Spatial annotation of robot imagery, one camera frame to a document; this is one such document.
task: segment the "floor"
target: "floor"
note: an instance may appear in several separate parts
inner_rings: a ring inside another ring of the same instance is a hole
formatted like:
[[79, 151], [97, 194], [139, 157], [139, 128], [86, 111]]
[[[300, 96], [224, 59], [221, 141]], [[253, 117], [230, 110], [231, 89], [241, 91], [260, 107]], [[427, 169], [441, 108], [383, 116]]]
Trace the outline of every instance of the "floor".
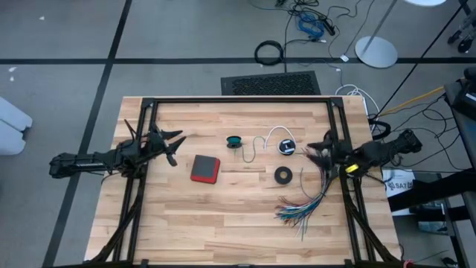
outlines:
[[[273, 7], [273, 1], [250, 1]], [[328, 53], [330, 36], [325, 36], [327, 43], [290, 45], [288, 57], [315, 63], [288, 64], [288, 70], [315, 71], [323, 95], [334, 94], [342, 74], [344, 83], [364, 89], [382, 106], [419, 63], [389, 103], [388, 107], [393, 107], [456, 80], [464, 68], [476, 63], [476, 50], [458, 54], [455, 47], [446, 44], [465, 17], [462, 10], [420, 59], [460, 7], [457, 0], [432, 8], [397, 2], [379, 32], [399, 52], [399, 61], [391, 68], [374, 69], [359, 63], [353, 46], [346, 53], [349, 62], [334, 61], [341, 72], [317, 60], [332, 60], [330, 57], [339, 57], [347, 50], [370, 3], [362, 0], [354, 19], [336, 19], [341, 11], [332, 10], [329, 17], [341, 30], [330, 49], [332, 55]], [[390, 3], [373, 3], [358, 38], [373, 32]], [[333, 4], [353, 10], [356, 0], [322, 0], [317, 9], [325, 13]], [[476, 1], [469, 1], [469, 7], [476, 7]], [[287, 19], [283, 11], [259, 10], [247, 0], [0, 1], [0, 96], [33, 118], [25, 150], [0, 158], [0, 266], [44, 264], [68, 187], [68, 179], [48, 175], [52, 156], [108, 150], [125, 95], [220, 95], [221, 77], [282, 72], [283, 65], [260, 66], [252, 57], [260, 42], [283, 41]], [[289, 27], [288, 39], [295, 38], [306, 35]], [[264, 50], [262, 55], [273, 57], [275, 51]], [[450, 115], [443, 103], [435, 107]], [[404, 111], [385, 120], [396, 126], [413, 113]], [[443, 129], [442, 124], [421, 116], [407, 126]], [[442, 143], [451, 143], [456, 132], [446, 133]], [[405, 157], [405, 164], [439, 148], [432, 135], [417, 135], [425, 141], [423, 150]], [[463, 150], [460, 140], [448, 150], [459, 168], [469, 167], [466, 154], [460, 153]], [[454, 170], [444, 154], [414, 169], [435, 167]], [[67, 192], [72, 200], [69, 218], [56, 257], [49, 254], [45, 264], [78, 264], [83, 260], [99, 190], [97, 176], [82, 175], [75, 195]], [[441, 257], [453, 254], [447, 237], [419, 232], [412, 218], [395, 218], [395, 223], [405, 258], [419, 260], [448, 249], [421, 262], [439, 265]], [[466, 245], [474, 246], [474, 232], [468, 223], [460, 225]], [[468, 258], [476, 267], [476, 256]]]

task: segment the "white cable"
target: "white cable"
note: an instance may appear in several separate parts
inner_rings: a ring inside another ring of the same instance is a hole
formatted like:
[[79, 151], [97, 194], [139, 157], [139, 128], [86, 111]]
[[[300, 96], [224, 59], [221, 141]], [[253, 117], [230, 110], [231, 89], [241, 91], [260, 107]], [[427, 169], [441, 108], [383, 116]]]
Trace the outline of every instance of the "white cable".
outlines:
[[[347, 85], [343, 85], [341, 87], [339, 87], [337, 90], [335, 90], [335, 94], [338, 95], [338, 93], [343, 89], [343, 88], [346, 88], [346, 87], [350, 87], [352, 86], [354, 89], [349, 91], [347, 93], [347, 96], [362, 96], [362, 98], [364, 99], [364, 108], [365, 108], [365, 113], [367, 114], [367, 117], [369, 116], [369, 112], [368, 112], [368, 109], [367, 109], [367, 101], [365, 101], [365, 96], [367, 96], [372, 102], [373, 102], [373, 105], [375, 106], [375, 108], [377, 108], [377, 114], [380, 112], [380, 108], [379, 106], [377, 105], [377, 102], [375, 102], [375, 100], [372, 98], [372, 96], [370, 96], [368, 93], [366, 93], [365, 90], [363, 89], [360, 89], [359, 87], [357, 87], [356, 85], [353, 85], [353, 84], [347, 84]], [[373, 125], [372, 126], [372, 132], [375, 130], [375, 126], [376, 125]]]
[[268, 144], [269, 137], [271, 136], [271, 133], [273, 133], [273, 131], [274, 131], [275, 129], [278, 129], [278, 128], [285, 129], [285, 130], [289, 133], [289, 135], [291, 136], [293, 142], [296, 144], [296, 139], [295, 139], [295, 137], [291, 134], [291, 131], [289, 131], [286, 127], [276, 126], [276, 127], [273, 127], [273, 128], [271, 129], [271, 131], [270, 131], [269, 134], [268, 134], [268, 137], [266, 137], [266, 140], [265, 140], [265, 150], [266, 150], [266, 145]]

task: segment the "wire spool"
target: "wire spool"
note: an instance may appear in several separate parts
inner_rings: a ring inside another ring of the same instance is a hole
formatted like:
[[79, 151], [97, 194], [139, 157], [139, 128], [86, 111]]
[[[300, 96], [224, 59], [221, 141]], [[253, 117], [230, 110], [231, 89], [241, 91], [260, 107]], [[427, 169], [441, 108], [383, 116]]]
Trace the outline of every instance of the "wire spool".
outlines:
[[240, 136], [230, 136], [226, 138], [226, 141], [228, 142], [228, 144], [226, 144], [226, 147], [230, 149], [238, 149], [242, 146]]
[[291, 182], [292, 172], [287, 167], [278, 167], [274, 172], [274, 179], [281, 185], [286, 185]]
[[277, 145], [277, 150], [279, 150], [284, 156], [290, 156], [296, 151], [296, 143], [288, 138], [283, 139]]

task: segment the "blue cable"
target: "blue cable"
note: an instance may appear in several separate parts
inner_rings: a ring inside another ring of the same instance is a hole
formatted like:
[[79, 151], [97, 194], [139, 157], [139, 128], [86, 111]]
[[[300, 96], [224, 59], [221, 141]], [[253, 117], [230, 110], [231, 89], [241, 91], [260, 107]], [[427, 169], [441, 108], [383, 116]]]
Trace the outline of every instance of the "blue cable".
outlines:
[[320, 39], [324, 35], [324, 24], [316, 19], [314, 14], [302, 12], [296, 16], [296, 26], [299, 31], [308, 34], [313, 39]]

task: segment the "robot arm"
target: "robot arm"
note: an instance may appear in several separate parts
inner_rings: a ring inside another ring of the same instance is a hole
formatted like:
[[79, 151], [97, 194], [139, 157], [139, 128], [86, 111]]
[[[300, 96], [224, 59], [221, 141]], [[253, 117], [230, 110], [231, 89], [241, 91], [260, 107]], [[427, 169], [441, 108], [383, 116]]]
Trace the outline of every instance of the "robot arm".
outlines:
[[152, 130], [145, 136], [134, 137], [135, 132], [127, 121], [126, 125], [132, 139], [121, 142], [114, 150], [107, 153], [79, 155], [61, 153], [51, 160], [50, 175], [55, 179], [61, 179], [80, 172], [108, 171], [111, 173], [113, 170], [118, 170], [122, 176], [137, 176], [144, 164], [162, 153], [167, 155], [167, 160], [172, 166], [177, 165], [173, 154], [186, 137], [181, 137], [172, 144], [166, 144], [165, 140], [181, 134], [181, 130], [165, 132], [153, 125]]

